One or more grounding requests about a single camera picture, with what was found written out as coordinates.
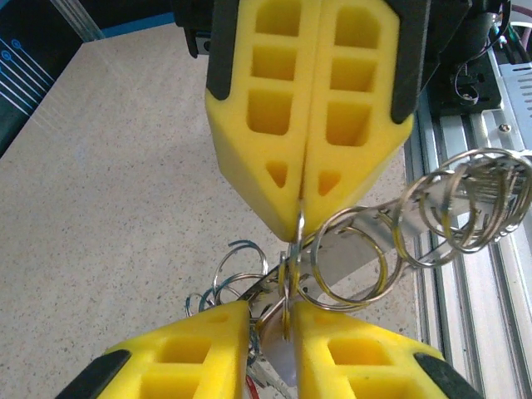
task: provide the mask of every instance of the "cable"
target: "cable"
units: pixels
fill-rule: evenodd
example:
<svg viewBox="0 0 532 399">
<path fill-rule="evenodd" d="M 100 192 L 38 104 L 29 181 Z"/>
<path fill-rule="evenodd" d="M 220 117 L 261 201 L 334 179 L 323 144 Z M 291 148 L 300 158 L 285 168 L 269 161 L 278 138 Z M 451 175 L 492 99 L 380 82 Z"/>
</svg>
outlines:
<svg viewBox="0 0 532 399">
<path fill-rule="evenodd" d="M 455 86 L 455 93 L 458 97 L 462 99 L 463 102 L 465 102 L 468 105 L 474 105 L 478 102 L 479 97 L 478 94 L 476 97 L 470 96 L 469 94 L 462 95 L 460 91 L 458 90 L 458 77 L 460 76 L 460 73 L 464 68 L 467 67 L 468 62 L 474 61 L 486 54 L 488 50 L 490 50 L 506 33 L 506 30 L 508 29 L 508 26 L 510 25 L 510 12 L 511 12 L 512 6 L 511 1 L 506 0 L 502 3 L 502 22 L 500 23 L 500 28 L 497 34 L 495 35 L 495 38 L 488 44 L 484 49 L 479 52 L 476 56 L 470 58 L 466 62 L 463 62 L 461 65 L 458 66 L 458 69 L 456 70 L 455 79 L 454 79 L 454 86 Z"/>
<path fill-rule="evenodd" d="M 515 46 L 515 49 L 519 53 L 521 61 L 531 62 L 532 60 L 530 60 L 530 56 L 523 47 L 523 43 L 521 43 L 519 33 L 515 31 L 514 27 L 512 27 L 511 24 L 508 26 L 508 31 L 510 32 L 510 40 L 512 41 L 512 44 Z"/>
<path fill-rule="evenodd" d="M 523 45 L 523 48 L 525 51 L 528 51 L 529 49 L 529 40 L 530 40 L 530 33 L 532 32 L 532 27 L 526 27 L 523 31 L 523 36 L 521 37 L 521 44 Z"/>
<path fill-rule="evenodd" d="M 260 399 L 257 387 L 250 376 L 246 376 L 246 386 L 248 387 L 248 392 L 251 399 Z"/>
</svg>

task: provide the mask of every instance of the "speckled countertop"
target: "speckled countertop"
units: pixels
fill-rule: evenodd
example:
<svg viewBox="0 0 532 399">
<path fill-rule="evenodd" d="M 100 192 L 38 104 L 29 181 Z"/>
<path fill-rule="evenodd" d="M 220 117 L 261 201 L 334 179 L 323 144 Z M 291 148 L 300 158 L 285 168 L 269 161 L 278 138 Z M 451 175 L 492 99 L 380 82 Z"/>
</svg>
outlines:
<svg viewBox="0 0 532 399">
<path fill-rule="evenodd" d="M 206 65 L 174 25 L 86 44 L 0 159 L 0 397 L 53 397 L 110 345 L 183 318 L 228 242 L 285 248 L 218 171 Z M 400 152 L 363 202 L 404 184 Z M 358 316 L 415 337 L 414 295 L 404 279 Z"/>
</svg>

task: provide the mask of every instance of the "metal key ring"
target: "metal key ring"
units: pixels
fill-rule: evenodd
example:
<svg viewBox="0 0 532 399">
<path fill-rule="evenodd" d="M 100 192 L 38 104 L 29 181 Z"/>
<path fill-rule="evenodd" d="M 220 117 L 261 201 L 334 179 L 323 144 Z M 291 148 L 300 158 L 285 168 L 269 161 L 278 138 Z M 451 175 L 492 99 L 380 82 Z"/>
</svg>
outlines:
<svg viewBox="0 0 532 399">
<path fill-rule="evenodd" d="M 269 266 L 268 266 L 268 261 L 266 260 L 266 254 L 263 252 L 263 250 L 256 243 L 254 243 L 253 241 L 249 241 L 247 239 L 240 239 L 238 241 L 234 241 L 233 243 L 230 243 L 229 247 L 234 247 L 234 248 L 232 248 L 224 256 L 224 258 L 218 264 L 218 267 L 216 268 L 216 271 L 214 272 L 213 283 L 212 283 L 212 292 L 213 292 L 213 295 L 214 295 L 215 298 L 216 298 L 216 296 L 218 294 L 218 291 L 219 291 L 218 278 L 219 278 L 220 272 L 222 271 L 222 268 L 224 267 L 225 263 L 229 260 L 229 258 L 231 258 L 233 255 L 235 255 L 241 249 L 250 248 L 250 249 L 254 249 L 255 251 L 257 251 L 257 253 L 259 253 L 260 262 L 262 264 L 262 274 L 263 274 L 263 276 L 268 274 Z"/>
</svg>

